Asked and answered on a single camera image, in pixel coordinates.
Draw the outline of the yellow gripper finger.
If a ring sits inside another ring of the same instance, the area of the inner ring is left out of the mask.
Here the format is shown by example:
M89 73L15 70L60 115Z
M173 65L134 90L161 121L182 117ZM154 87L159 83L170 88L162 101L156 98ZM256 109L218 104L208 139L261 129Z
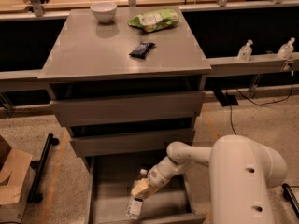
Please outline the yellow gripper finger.
M134 197L147 199L155 192L156 188L150 184L150 180L148 178L142 178L136 182L135 186L132 188L131 194Z

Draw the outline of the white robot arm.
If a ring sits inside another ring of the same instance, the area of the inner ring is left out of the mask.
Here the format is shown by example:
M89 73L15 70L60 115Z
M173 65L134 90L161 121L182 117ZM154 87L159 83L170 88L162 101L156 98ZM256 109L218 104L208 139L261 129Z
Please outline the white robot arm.
M213 147L171 143L131 195L148 198L193 163L209 168L213 224L275 224L268 190L286 179L287 164L273 148L241 135L223 136Z

